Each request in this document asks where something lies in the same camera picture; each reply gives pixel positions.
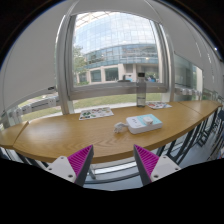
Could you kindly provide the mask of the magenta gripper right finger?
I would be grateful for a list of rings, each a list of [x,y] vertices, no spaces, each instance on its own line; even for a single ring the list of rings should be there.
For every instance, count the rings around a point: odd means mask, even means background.
[[[148,185],[180,170],[180,167],[165,155],[157,156],[138,145],[134,146],[133,152],[143,185]]]

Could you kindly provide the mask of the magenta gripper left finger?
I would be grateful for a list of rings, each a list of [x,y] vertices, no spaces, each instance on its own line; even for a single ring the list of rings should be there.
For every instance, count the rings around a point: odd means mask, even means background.
[[[93,146],[89,145],[68,157],[58,157],[46,168],[46,171],[78,186],[83,186],[93,155]]]

